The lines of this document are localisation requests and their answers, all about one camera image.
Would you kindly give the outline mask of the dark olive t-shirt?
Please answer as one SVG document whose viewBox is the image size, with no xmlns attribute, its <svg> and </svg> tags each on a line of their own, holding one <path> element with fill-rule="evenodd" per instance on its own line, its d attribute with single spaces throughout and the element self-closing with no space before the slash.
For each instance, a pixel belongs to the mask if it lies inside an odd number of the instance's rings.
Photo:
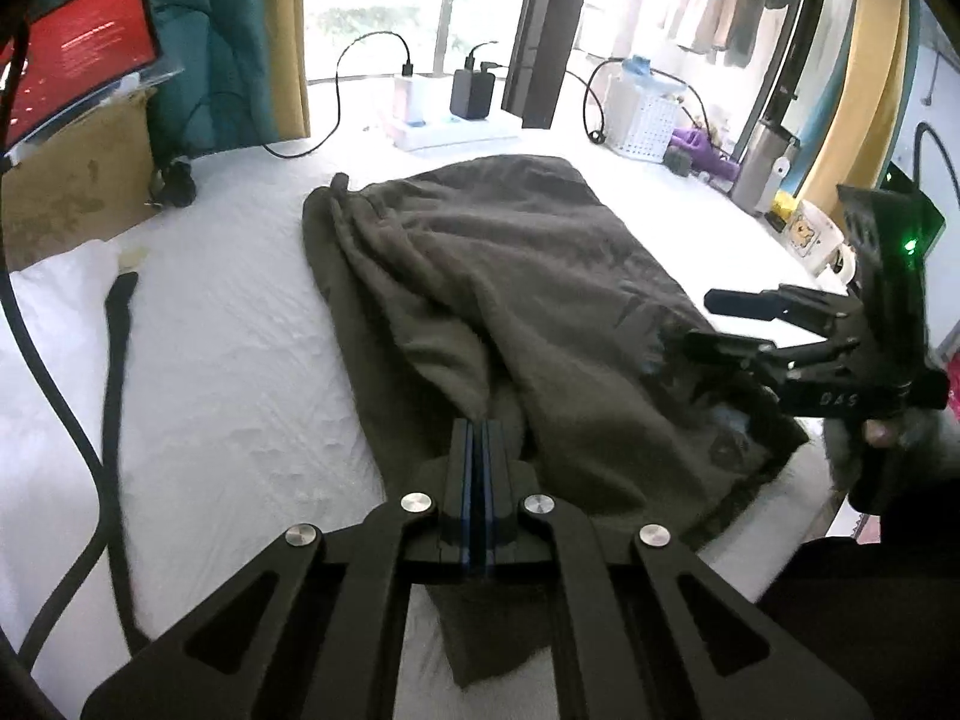
<svg viewBox="0 0 960 720">
<path fill-rule="evenodd" d="M 496 421 L 548 494 L 701 548 L 804 444 L 750 379 L 685 356 L 706 320 L 568 161 L 314 188 L 301 231 L 389 494 L 458 419 Z"/>
</svg>

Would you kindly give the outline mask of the cream cartoon mug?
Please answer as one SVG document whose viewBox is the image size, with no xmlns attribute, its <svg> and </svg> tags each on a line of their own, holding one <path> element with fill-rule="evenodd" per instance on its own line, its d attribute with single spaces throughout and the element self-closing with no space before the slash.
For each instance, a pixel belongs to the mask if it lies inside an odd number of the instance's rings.
<svg viewBox="0 0 960 720">
<path fill-rule="evenodd" d="M 843 284 L 856 274 L 856 254 L 846 242 L 844 232 L 817 205 L 799 200 L 779 240 L 804 266 L 811 277 L 833 273 Z"/>
</svg>

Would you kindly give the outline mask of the yellow curtain right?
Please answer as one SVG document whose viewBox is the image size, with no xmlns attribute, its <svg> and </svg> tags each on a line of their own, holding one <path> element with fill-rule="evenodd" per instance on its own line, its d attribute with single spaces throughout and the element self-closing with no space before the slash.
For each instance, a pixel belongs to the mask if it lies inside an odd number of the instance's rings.
<svg viewBox="0 0 960 720">
<path fill-rule="evenodd" d="M 836 220 L 838 189 L 878 186 L 889 164 L 910 74 L 910 0 L 854 0 L 839 55 L 805 122 L 802 200 Z"/>
</svg>

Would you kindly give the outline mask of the yellow curtain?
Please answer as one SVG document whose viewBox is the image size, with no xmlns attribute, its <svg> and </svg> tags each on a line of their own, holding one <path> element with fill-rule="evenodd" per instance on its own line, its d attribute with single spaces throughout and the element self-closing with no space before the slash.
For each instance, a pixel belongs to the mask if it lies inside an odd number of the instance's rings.
<svg viewBox="0 0 960 720">
<path fill-rule="evenodd" d="M 275 130 L 282 140 L 306 138 L 311 126 L 302 0 L 263 0 L 263 21 Z"/>
<path fill-rule="evenodd" d="M 805 122 L 802 200 L 836 220 L 838 189 L 878 186 L 889 164 L 910 74 L 910 0 L 854 0 L 839 55 Z"/>
</svg>

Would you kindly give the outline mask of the stainless steel thermos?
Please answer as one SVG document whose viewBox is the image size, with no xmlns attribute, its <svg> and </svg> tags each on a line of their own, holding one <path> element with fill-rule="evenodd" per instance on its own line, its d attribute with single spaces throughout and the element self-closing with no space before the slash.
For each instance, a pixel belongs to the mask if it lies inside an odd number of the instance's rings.
<svg viewBox="0 0 960 720">
<path fill-rule="evenodd" d="M 732 185 L 731 200 L 748 215 L 763 216 L 771 210 L 776 192 L 793 167 L 800 141 L 775 122 L 760 119 L 754 126 Z"/>
</svg>

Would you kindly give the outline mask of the purple plush toy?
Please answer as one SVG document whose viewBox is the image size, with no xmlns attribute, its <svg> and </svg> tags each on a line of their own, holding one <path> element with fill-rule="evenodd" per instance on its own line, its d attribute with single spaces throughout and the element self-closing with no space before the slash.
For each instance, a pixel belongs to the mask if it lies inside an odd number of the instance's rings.
<svg viewBox="0 0 960 720">
<path fill-rule="evenodd" d="M 704 171 L 733 181 L 739 175 L 739 165 L 722 153 L 709 140 L 708 133 L 699 128 L 675 128 L 670 137 L 674 148 L 685 151 L 695 171 Z"/>
</svg>

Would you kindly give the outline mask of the white perforated basket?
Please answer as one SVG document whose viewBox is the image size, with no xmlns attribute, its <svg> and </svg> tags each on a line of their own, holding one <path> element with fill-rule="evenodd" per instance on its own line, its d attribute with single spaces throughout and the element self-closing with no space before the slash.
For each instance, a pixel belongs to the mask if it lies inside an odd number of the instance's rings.
<svg viewBox="0 0 960 720">
<path fill-rule="evenodd" d="M 654 91 L 619 76 L 605 99 L 605 146 L 627 160 L 660 163 L 679 114 L 677 94 Z"/>
</svg>

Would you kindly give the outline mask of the white power strip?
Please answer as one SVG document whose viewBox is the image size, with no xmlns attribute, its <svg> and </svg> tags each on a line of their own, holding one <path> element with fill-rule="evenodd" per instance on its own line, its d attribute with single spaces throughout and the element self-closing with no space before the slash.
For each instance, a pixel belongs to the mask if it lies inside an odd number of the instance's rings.
<svg viewBox="0 0 960 720">
<path fill-rule="evenodd" d="M 480 121 L 466 121 L 448 115 L 420 124 L 402 125 L 395 134 L 394 146 L 404 151 L 420 151 L 467 143 L 493 142 L 514 138 L 521 132 L 521 128 L 523 121 L 511 114 L 488 117 Z"/>
</svg>

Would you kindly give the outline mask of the black charger brick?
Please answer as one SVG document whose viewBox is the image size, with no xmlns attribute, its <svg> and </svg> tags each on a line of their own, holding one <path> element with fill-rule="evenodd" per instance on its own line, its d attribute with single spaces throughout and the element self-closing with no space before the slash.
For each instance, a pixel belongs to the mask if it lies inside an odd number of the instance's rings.
<svg viewBox="0 0 960 720">
<path fill-rule="evenodd" d="M 494 67 L 494 62 L 477 64 L 473 50 L 467 54 L 464 66 L 452 77 L 449 112 L 454 117 L 464 121 L 483 121 L 488 117 L 496 83 Z"/>
</svg>

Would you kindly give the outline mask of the white folded cloth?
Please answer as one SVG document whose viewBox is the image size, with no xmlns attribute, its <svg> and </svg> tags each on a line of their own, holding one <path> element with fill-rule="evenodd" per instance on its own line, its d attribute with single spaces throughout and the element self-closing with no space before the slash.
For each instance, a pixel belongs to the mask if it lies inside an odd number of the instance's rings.
<svg viewBox="0 0 960 720">
<path fill-rule="evenodd" d="M 53 383 L 98 444 L 109 333 L 104 301 L 119 246 L 93 239 L 11 275 L 16 304 Z M 2 328 L 2 628 L 20 645 L 98 522 L 93 478 Z"/>
</svg>

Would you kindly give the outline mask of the white charger plug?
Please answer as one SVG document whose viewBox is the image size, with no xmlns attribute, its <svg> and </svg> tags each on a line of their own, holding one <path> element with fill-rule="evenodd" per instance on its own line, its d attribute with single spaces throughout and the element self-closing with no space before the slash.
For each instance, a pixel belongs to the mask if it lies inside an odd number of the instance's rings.
<svg viewBox="0 0 960 720">
<path fill-rule="evenodd" d="M 412 62 L 405 62 L 395 77 L 397 117 L 405 127 L 421 127 L 425 123 L 418 105 L 418 85 Z"/>
</svg>

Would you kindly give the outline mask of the yellow curtain left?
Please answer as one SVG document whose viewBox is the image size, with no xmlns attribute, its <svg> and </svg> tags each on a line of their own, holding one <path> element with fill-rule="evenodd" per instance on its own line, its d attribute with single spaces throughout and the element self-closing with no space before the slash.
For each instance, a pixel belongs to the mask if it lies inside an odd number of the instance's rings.
<svg viewBox="0 0 960 720">
<path fill-rule="evenodd" d="M 275 130 L 282 140 L 306 138 L 311 126 L 302 0 L 263 0 L 263 21 Z"/>
</svg>

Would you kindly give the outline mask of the balcony railing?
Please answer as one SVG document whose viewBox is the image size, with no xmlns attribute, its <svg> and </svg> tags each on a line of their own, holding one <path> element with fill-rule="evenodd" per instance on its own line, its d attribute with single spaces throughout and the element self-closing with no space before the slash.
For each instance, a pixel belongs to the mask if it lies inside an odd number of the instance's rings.
<svg viewBox="0 0 960 720">
<path fill-rule="evenodd" d="M 491 41 L 506 52 L 523 0 L 302 0 L 306 78 L 327 83 L 334 70 L 392 73 L 405 55 L 416 73 L 443 76 L 467 50 Z"/>
</svg>

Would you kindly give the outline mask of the teal curtain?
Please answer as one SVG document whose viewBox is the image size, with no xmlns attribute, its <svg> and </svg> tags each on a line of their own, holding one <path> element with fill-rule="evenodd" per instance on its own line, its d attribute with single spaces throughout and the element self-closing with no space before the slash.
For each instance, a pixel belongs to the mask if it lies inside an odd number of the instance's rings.
<svg viewBox="0 0 960 720">
<path fill-rule="evenodd" d="M 67 0 L 34 0 L 41 15 Z M 158 161 L 277 136 L 265 0 L 149 0 L 164 58 L 181 69 L 149 99 Z"/>
</svg>

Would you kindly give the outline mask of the red screen tablet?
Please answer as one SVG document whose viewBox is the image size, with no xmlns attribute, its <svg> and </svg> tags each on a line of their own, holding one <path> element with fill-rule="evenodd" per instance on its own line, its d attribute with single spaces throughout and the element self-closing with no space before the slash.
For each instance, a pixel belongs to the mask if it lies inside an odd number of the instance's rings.
<svg viewBox="0 0 960 720">
<path fill-rule="evenodd" d="M 67 0 L 29 28 L 5 148 L 161 59 L 148 0 Z"/>
</svg>

